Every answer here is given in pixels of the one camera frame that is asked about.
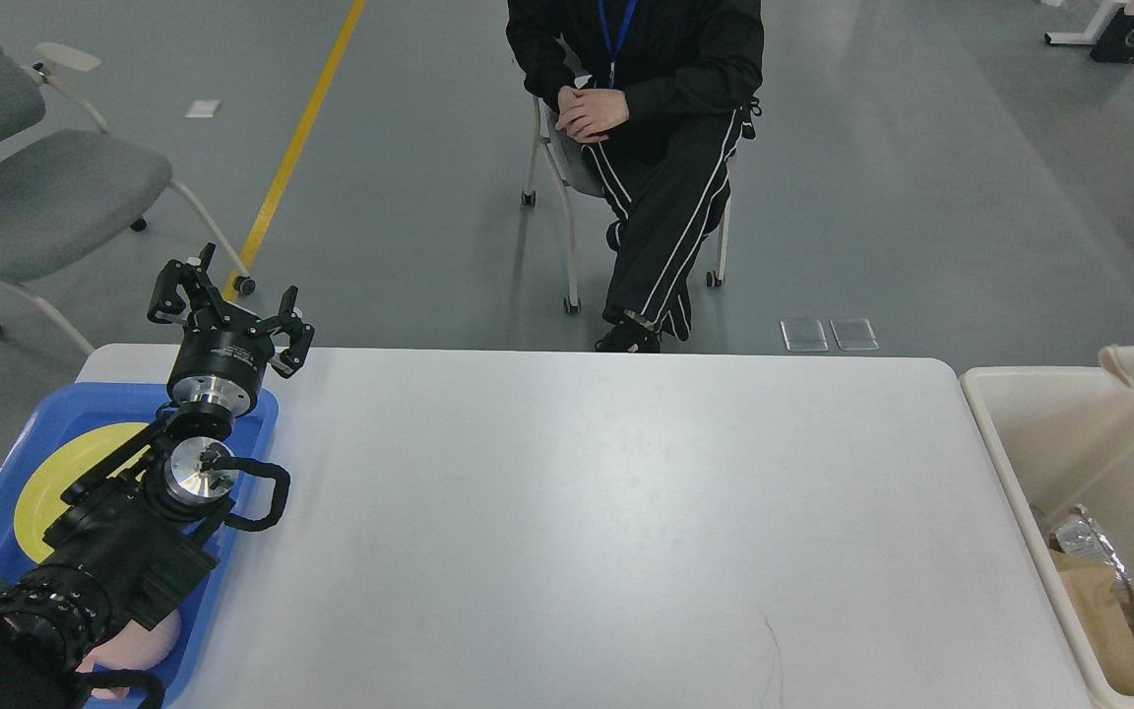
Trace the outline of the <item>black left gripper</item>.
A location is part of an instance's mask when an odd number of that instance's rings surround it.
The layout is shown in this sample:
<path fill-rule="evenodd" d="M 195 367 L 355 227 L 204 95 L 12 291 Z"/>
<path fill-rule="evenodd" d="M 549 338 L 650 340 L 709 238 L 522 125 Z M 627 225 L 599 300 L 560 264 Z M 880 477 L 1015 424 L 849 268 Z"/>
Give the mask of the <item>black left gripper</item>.
<path fill-rule="evenodd" d="M 198 256 L 167 261 L 156 275 L 146 318 L 156 324 L 180 326 L 184 331 L 166 383 L 170 400 L 215 404 L 243 417 L 257 407 L 269 365 L 284 380 L 301 371 L 315 328 L 298 313 L 301 289 L 291 286 L 284 292 L 278 313 L 257 319 L 249 336 L 232 331 L 232 305 L 208 275 L 215 248 L 215 243 L 208 243 Z M 282 351 L 276 351 L 278 335 L 287 337 Z"/>

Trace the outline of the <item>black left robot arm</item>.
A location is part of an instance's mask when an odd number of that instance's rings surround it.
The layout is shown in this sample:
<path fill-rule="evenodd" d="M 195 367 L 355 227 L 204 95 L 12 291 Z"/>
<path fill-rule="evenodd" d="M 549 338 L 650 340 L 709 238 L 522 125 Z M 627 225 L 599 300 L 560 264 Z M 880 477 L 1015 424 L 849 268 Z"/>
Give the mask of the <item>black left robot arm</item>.
<path fill-rule="evenodd" d="M 149 425 L 82 472 L 43 535 L 50 552 L 0 593 L 0 708 L 81 708 L 95 689 L 139 689 L 160 708 L 166 689 L 146 670 L 81 672 L 95 645 L 130 622 L 154 628 L 218 566 L 220 529 L 261 533 L 279 524 L 289 474 L 234 455 L 235 421 L 255 410 L 264 375 L 301 371 L 315 329 L 297 287 L 259 316 L 209 279 L 215 246 L 171 260 L 156 277 L 149 320 L 183 327 Z"/>

